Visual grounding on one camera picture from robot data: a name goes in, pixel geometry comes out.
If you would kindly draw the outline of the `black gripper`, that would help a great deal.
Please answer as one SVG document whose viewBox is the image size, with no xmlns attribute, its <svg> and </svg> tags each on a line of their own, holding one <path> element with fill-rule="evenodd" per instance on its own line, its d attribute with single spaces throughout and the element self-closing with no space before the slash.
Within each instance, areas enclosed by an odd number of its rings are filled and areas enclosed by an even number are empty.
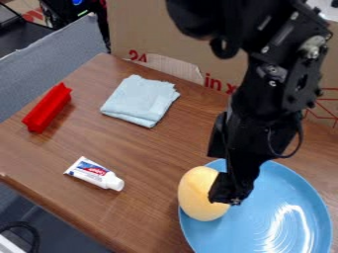
<svg viewBox="0 0 338 253">
<path fill-rule="evenodd" d="M 239 118 L 231 111 L 217 117 L 208 141 L 207 155 L 226 158 L 229 173 L 219 172 L 207 199 L 211 204 L 238 206 L 254 191 L 262 164 L 277 158 L 290 158 L 303 141 L 301 112 L 263 122 Z"/>
</svg>

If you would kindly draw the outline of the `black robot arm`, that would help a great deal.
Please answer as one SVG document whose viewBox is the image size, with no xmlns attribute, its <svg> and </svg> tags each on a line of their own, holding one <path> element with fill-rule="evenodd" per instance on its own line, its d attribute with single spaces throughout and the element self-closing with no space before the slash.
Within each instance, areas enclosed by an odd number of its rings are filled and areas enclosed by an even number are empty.
<svg viewBox="0 0 338 253">
<path fill-rule="evenodd" d="M 333 37 L 307 0 L 166 0 L 168 16 L 188 37 L 210 42 L 214 55 L 247 53 L 249 67 L 227 110 L 217 117 L 207 155 L 226 160 L 208 201 L 238 206 L 265 162 L 289 158 L 303 140 L 302 111 L 322 95 L 321 65 Z"/>
</svg>

